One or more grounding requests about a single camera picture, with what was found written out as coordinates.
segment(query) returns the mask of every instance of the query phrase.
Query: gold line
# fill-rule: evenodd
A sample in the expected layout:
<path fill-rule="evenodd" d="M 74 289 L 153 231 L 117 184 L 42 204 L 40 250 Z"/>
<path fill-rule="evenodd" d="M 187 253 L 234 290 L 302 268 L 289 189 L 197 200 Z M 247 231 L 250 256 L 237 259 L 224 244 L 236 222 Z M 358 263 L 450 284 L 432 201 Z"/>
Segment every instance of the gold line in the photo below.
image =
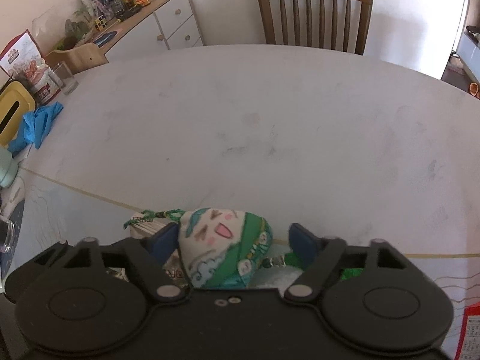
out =
<path fill-rule="evenodd" d="M 466 259 L 472 257 L 480 257 L 480 253 L 465 253 L 465 254 L 404 254 L 410 259 Z"/>
<path fill-rule="evenodd" d="M 134 207 L 129 204 L 124 204 L 121 202 L 117 202 L 116 200 L 112 199 L 107 199 L 104 198 L 103 196 L 95 195 L 95 193 L 90 193 L 84 190 L 81 190 L 80 188 L 72 187 L 71 185 L 68 185 L 66 183 L 62 183 L 61 181 L 54 180 L 52 178 L 45 177 L 44 175 L 41 175 L 37 172 L 34 172 L 33 170 L 26 169 L 22 166 L 19 166 L 20 169 L 27 171 L 28 173 L 31 173 L 32 175 L 36 175 L 38 177 L 41 177 L 42 179 L 48 180 L 52 183 L 61 185 L 65 188 L 68 188 L 69 190 L 82 193 L 83 195 L 90 196 L 95 199 L 102 200 L 103 202 L 107 202 L 110 204 L 114 204 L 119 207 L 126 208 L 128 210 L 134 210 L 136 212 L 142 212 L 144 209 L 140 207 Z M 289 242 L 285 241 L 283 239 L 273 239 L 273 243 L 277 245 L 284 245 L 284 246 L 289 246 Z M 405 253 L 405 257 L 411 258 L 411 259 L 462 259 L 462 258 L 472 258 L 472 257 L 480 257 L 480 253 L 466 253 L 466 254 L 411 254 L 411 253 Z"/>
<path fill-rule="evenodd" d="M 127 210 L 133 210 L 133 211 L 136 211 L 136 212 L 142 212 L 142 211 L 143 211 L 143 208 L 134 207 L 134 206 L 131 206 L 131 205 L 129 205 L 129 204 L 120 203 L 120 202 L 117 202 L 116 200 L 107 199 L 107 198 L 104 198 L 103 196 L 95 195 L 95 193 L 90 193 L 90 192 L 81 190 L 80 188 L 72 187 L 71 185 L 68 185 L 68 184 L 66 184 L 66 183 L 62 183 L 61 181 L 57 181 L 57 180 L 53 180 L 53 179 L 51 179 L 51 178 L 45 177 L 44 175 L 41 175 L 41 174 L 39 174 L 39 173 L 37 173 L 37 172 L 34 172 L 33 170 L 25 169 L 25 168 L 23 168 L 23 167 L 20 167 L 20 168 L 23 169 L 24 171 L 27 171 L 28 173 L 31 173 L 32 175 L 36 175 L 36 176 L 38 176 L 38 177 L 40 177 L 40 178 L 42 178 L 42 179 L 45 179 L 45 180 L 48 180 L 48 181 L 50 181 L 50 182 L 52 182 L 52 183 L 61 185 L 62 187 L 68 188 L 69 190 L 72 190 L 72 191 L 81 193 L 81 194 L 86 195 L 86 196 L 89 196 L 89 197 L 91 197 L 91 198 L 95 198 L 95 199 L 98 199 L 98 200 L 102 200 L 103 202 L 107 202 L 107 203 L 110 203 L 110 204 L 114 204 L 114 205 L 116 205 L 116 206 L 126 208 Z"/>

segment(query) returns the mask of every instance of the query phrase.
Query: plush pouch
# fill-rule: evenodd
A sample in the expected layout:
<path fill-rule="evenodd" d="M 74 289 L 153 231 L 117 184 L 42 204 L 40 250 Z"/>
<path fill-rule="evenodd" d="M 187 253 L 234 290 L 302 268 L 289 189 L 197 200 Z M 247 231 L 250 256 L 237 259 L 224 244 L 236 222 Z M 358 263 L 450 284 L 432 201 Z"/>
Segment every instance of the plush pouch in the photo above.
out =
<path fill-rule="evenodd" d="M 161 214 L 180 225 L 181 259 L 197 288 L 245 288 L 272 244 L 267 221 L 250 212 L 202 208 Z"/>

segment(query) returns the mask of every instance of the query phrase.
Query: red packet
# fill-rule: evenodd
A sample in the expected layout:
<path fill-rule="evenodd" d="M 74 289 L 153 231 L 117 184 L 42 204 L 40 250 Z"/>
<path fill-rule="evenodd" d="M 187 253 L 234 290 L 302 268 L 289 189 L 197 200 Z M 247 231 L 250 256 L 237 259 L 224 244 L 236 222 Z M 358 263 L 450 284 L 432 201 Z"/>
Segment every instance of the red packet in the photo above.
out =
<path fill-rule="evenodd" d="M 0 67 L 14 80 L 20 81 L 39 105 L 47 104 L 60 92 L 49 75 L 50 67 L 28 30 L 13 38 L 3 49 Z"/>
<path fill-rule="evenodd" d="M 455 360 L 480 359 L 480 302 L 465 308 Z"/>

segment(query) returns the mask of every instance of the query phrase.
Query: red and white box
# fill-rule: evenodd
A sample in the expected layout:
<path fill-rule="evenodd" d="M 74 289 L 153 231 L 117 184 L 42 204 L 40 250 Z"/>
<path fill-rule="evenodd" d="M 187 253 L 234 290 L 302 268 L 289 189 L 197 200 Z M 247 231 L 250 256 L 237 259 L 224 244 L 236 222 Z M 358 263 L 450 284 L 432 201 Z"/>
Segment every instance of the red and white box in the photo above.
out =
<path fill-rule="evenodd" d="M 480 359 L 480 302 L 467 306 L 455 360 Z"/>

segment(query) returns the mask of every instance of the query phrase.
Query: blue rubber glove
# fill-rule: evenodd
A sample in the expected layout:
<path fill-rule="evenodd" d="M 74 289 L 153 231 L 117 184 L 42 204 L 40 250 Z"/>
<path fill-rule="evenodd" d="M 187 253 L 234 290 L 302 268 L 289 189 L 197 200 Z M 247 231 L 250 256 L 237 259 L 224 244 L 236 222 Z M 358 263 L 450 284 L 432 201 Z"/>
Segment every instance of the blue rubber glove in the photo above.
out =
<path fill-rule="evenodd" d="M 17 137 L 8 144 L 9 152 L 15 155 L 30 143 L 34 143 L 38 149 L 50 132 L 53 120 L 62 109 L 63 105 L 55 102 L 24 114 L 18 127 Z"/>

